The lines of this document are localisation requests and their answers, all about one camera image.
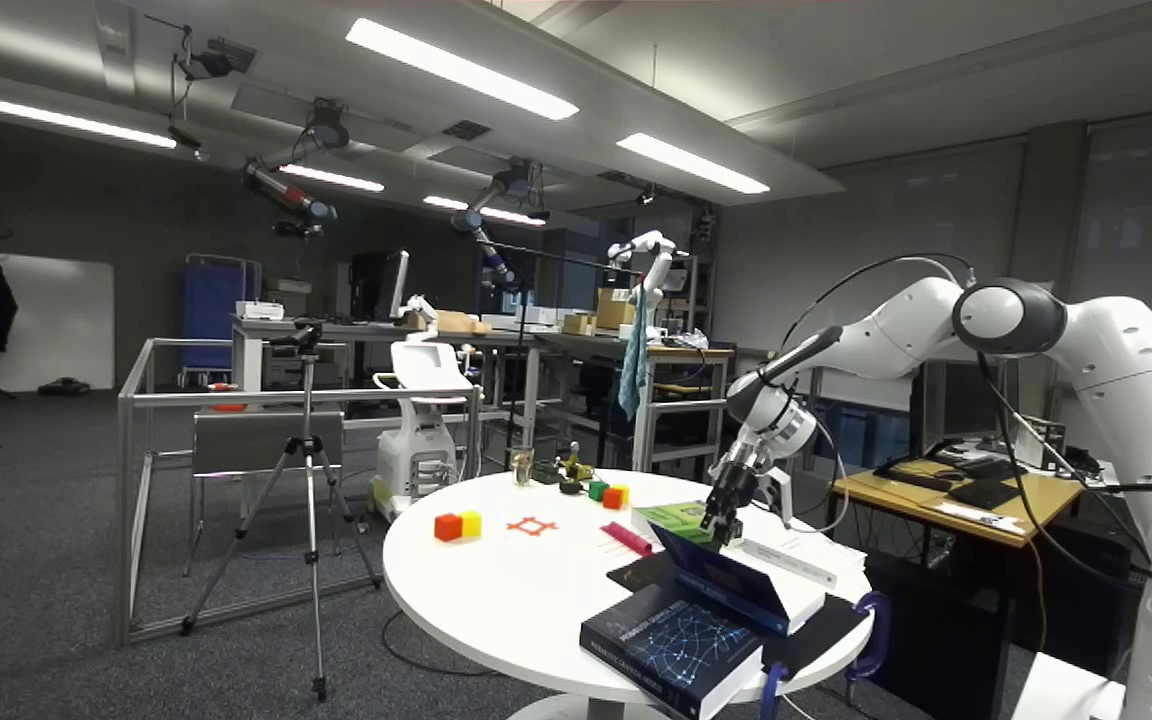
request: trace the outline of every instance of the white robotic arm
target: white robotic arm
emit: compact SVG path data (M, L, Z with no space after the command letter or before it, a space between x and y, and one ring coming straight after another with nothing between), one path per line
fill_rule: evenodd
M1113 448L1107 459L1118 479L1152 485L1152 310L1124 295L1058 304L1047 287L1019 279L958 287L926 276L863 320L823 327L733 386L727 410L741 431L713 467L705 529L733 540L741 534L734 507L754 497L754 467L810 442L816 419L789 389L799 372L902 379L952 347L1051 357ZM1128 507L1152 558L1152 493L1132 493Z
M645 279L634 284L634 292L665 292L665 276L666 276L666 267L670 267L670 259L684 259L687 254L677 245L677 239L666 239L665 233L638 233L638 236L633 236L628 245L613 245L609 249L609 264L613 267L624 267L624 264L633 264L634 257L646 257L646 254L656 254L650 257L650 267L645 272Z

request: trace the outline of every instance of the green object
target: green object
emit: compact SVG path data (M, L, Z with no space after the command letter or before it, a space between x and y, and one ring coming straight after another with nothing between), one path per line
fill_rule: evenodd
M677 535L684 535L687 543L698 547L714 547L714 540L698 529L705 519L705 499L691 503L650 503L650 507L634 507L646 523L659 523Z

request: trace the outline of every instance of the red object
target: red object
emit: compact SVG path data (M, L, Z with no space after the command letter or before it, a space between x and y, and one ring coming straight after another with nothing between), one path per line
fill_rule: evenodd
M456 512L444 512L433 519L433 535L444 543L458 540L458 534L463 534L463 519Z
M519 516L507 529L522 534L522 535L540 535L540 534L560 529L560 523L557 519L540 519L540 516Z
M602 507L624 507L628 503L628 488L624 485L613 485L609 493L602 493Z
M602 523L602 534L609 534L616 543L633 547L634 558L650 558L650 543L646 543L638 534L633 534L633 529L624 529L624 523Z

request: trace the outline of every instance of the tablet case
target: tablet case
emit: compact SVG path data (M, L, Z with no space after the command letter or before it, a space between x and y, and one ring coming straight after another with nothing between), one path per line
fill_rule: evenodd
M666 717L714 717L765 646L789 636L772 580L650 523L670 577L581 624L581 650L633 678Z

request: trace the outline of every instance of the whiteboard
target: whiteboard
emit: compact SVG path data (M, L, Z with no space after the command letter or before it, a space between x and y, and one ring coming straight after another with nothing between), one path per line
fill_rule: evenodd
M61 377L113 389L113 264L0 254L0 267L18 304L0 389L37 392Z

